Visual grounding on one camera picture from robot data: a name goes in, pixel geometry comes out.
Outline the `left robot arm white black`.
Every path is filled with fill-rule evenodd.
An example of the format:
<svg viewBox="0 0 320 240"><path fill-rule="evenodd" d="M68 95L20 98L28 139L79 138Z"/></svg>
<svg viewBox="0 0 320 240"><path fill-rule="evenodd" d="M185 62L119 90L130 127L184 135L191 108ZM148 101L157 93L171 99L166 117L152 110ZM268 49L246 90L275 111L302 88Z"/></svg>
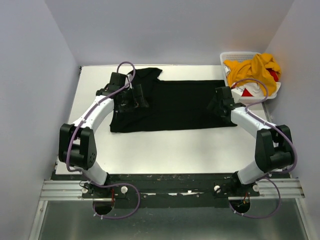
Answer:
<svg viewBox="0 0 320 240"><path fill-rule="evenodd" d="M111 113L132 112L148 108L142 86L133 84L136 71L129 74L112 72L109 83L96 91L93 103L73 123L64 123L59 130L58 159L69 172L80 172L94 185L101 198L111 191L109 174L97 162L95 133Z"/></svg>

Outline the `black t-shirt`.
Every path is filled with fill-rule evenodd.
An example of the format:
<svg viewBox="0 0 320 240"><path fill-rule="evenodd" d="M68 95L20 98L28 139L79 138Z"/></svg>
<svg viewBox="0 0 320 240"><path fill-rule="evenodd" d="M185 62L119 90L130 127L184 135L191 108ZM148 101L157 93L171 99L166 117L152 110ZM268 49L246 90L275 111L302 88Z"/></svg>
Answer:
<svg viewBox="0 0 320 240"><path fill-rule="evenodd" d="M148 108L113 112L112 133L197 130L234 127L207 109L223 80L160 80L162 69L137 69L133 85L141 85Z"/></svg>

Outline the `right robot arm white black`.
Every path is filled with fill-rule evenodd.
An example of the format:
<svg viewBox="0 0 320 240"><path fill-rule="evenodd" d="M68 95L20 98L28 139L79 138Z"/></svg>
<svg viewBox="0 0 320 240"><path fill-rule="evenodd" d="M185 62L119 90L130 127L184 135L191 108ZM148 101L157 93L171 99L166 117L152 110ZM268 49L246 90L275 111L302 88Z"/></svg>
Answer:
<svg viewBox="0 0 320 240"><path fill-rule="evenodd" d="M272 171L296 166L297 151L292 142L290 128L266 121L244 104L236 103L230 87L216 88L215 96L207 109L224 122L240 126L255 138L253 162L232 175L230 191L234 195L243 195L247 192L248 185Z"/></svg>

